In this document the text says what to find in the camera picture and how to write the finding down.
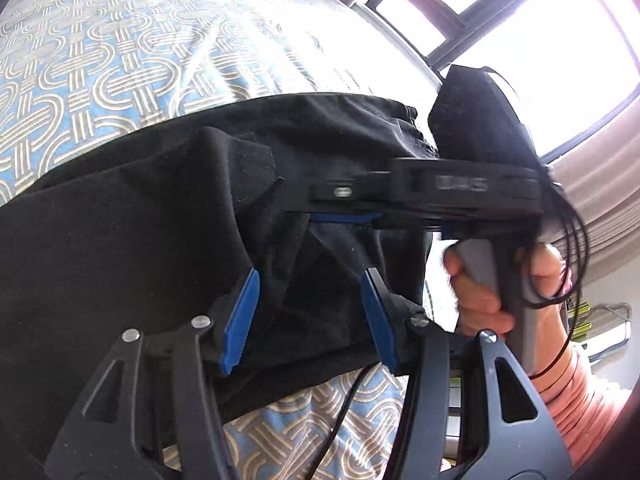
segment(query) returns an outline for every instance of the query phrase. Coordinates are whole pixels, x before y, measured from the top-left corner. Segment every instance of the device handle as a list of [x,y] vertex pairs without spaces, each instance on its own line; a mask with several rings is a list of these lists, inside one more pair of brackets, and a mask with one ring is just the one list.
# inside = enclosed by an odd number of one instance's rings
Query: device handle
[[524,245],[520,234],[499,235],[488,239],[473,238],[456,245],[466,273],[500,297],[502,309],[516,320],[506,343],[527,374],[536,371],[537,313],[528,305],[534,300],[522,270],[516,263],[516,251]]

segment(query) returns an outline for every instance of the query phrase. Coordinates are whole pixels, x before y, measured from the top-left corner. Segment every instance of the white wall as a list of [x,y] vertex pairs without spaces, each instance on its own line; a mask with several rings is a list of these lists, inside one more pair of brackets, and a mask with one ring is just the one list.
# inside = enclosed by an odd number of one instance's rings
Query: white wall
[[624,349],[593,366],[594,373],[607,381],[633,388],[640,375],[640,256],[615,272],[585,285],[584,299],[598,303],[628,303],[632,307],[631,337]]

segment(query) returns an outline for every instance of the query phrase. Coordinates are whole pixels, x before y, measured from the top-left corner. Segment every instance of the patterned bed sheet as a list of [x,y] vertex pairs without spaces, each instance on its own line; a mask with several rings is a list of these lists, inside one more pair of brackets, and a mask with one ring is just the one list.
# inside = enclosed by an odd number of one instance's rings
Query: patterned bed sheet
[[0,205],[141,127],[242,99],[340,91],[423,111],[433,84],[337,0],[10,0]]

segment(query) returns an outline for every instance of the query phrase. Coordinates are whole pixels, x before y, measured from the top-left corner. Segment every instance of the window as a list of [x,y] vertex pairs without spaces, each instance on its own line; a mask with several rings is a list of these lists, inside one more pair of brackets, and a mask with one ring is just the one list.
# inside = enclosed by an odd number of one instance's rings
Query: window
[[640,13],[631,0],[368,0],[367,6],[443,76],[452,62],[499,72],[523,101],[545,162],[640,94]]

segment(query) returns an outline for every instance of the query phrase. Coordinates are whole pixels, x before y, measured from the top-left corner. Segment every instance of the pink shirt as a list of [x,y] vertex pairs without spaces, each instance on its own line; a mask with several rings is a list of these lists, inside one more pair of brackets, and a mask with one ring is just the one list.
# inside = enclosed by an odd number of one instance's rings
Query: pink shirt
[[613,426],[629,398],[629,390],[597,379],[579,344],[572,346],[571,361],[560,378],[540,392],[579,468]]

